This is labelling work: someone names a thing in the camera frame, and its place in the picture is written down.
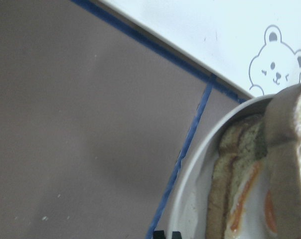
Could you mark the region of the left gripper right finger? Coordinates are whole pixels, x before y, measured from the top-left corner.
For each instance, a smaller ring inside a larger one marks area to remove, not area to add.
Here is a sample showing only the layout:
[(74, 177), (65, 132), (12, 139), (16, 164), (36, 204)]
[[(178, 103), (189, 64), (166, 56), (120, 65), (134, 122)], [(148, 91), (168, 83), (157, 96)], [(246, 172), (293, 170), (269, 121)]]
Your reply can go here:
[(181, 239), (181, 232), (173, 231), (171, 235), (171, 239)]

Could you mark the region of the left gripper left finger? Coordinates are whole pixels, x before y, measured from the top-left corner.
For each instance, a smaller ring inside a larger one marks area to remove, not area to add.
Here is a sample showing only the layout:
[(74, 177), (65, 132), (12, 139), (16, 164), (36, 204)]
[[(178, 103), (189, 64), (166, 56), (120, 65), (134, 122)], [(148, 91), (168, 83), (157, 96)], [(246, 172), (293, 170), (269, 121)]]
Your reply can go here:
[(153, 231), (153, 239), (165, 239), (164, 230)]

